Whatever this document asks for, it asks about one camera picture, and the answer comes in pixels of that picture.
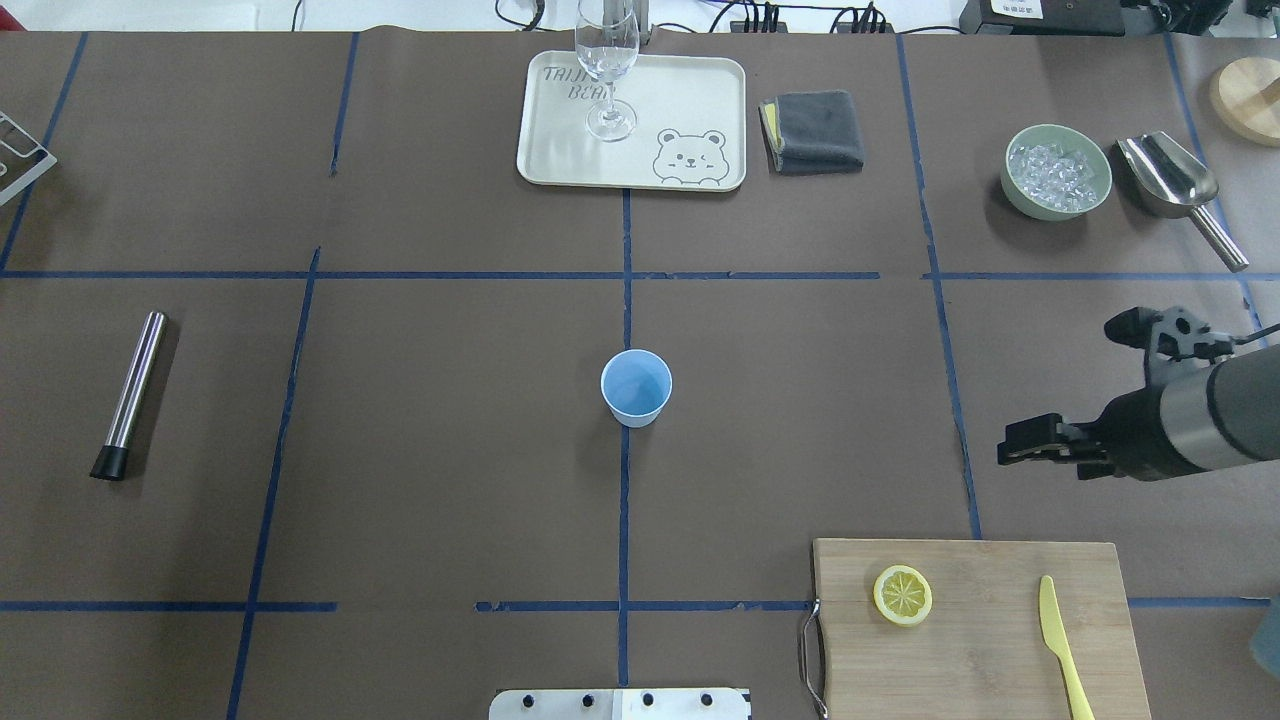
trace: folded cloth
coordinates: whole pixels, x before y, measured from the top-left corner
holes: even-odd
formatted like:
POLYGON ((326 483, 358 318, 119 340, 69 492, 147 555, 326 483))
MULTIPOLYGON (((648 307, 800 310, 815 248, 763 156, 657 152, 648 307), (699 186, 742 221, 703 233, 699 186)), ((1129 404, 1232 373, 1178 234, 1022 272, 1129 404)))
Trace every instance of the folded cloth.
POLYGON ((773 167, 782 174, 851 173, 867 159, 845 90, 788 92, 760 102, 773 167))

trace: green bowl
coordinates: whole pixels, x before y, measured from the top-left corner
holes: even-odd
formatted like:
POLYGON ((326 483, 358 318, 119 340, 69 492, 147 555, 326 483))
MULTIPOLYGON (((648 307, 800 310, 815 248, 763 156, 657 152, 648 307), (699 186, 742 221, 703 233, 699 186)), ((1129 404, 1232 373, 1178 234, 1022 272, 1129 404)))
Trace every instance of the green bowl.
POLYGON ((1009 201, 1014 204, 1024 214, 1036 218, 1037 220, 1070 220, 1076 215, 1083 215, 1089 210, 1102 205, 1107 196, 1111 195, 1111 165, 1107 163, 1107 156, 1102 154, 1102 150, 1088 137, 1075 132, 1074 129, 1064 126, 1032 126, 1009 141, 1005 146, 1005 159, 1001 163, 1000 172, 1000 187, 1005 190, 1005 196, 1009 201), (1012 150, 1015 145, 1025 145, 1028 147, 1034 147, 1037 145, 1059 145, 1065 152, 1080 151, 1084 155, 1084 160, 1093 169, 1093 179, 1089 184, 1093 191, 1098 195, 1098 201, 1088 208, 1083 208, 1075 213, 1064 213, 1062 210, 1055 210, 1048 205, 1042 205, 1038 200, 1023 192, 1020 187, 1014 183, 1014 178, 1009 174, 1009 151, 1012 150))

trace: yellow knife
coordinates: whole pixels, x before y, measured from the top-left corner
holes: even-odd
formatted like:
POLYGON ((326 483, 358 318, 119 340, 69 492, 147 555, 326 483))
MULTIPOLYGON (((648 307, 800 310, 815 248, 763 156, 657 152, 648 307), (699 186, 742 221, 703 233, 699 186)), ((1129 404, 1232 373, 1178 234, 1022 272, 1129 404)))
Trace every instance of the yellow knife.
POLYGON ((1066 680, 1066 698, 1071 703, 1071 720, 1093 720, 1089 700, 1084 697, 1084 685, 1075 673, 1075 660, 1071 659, 1071 646, 1066 644, 1066 628, 1062 626, 1062 612, 1057 609, 1057 593, 1053 592, 1053 578, 1041 578, 1041 633, 1044 644, 1053 651, 1062 665, 1062 679, 1066 680))

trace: bear face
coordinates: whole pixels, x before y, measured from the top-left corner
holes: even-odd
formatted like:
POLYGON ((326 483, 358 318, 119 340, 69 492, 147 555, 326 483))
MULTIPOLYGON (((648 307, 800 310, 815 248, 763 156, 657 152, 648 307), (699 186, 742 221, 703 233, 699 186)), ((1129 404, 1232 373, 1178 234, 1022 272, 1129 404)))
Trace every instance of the bear face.
POLYGON ((653 172, 663 184, 716 186, 728 176, 724 158, 724 133, 707 131, 703 135, 680 135, 673 129, 658 133, 658 158, 653 172))

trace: metal scoop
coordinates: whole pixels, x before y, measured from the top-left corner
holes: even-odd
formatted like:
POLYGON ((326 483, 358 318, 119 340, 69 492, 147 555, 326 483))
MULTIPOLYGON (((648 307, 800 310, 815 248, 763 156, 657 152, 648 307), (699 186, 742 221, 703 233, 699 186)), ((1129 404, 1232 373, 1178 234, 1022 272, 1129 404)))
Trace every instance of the metal scoop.
POLYGON ((1233 273, 1249 266, 1248 259, 1206 205, 1217 197, 1217 178, 1165 132, 1117 140, 1120 152, 1138 177, 1142 200, 1161 218, 1190 218, 1196 228, 1233 273))

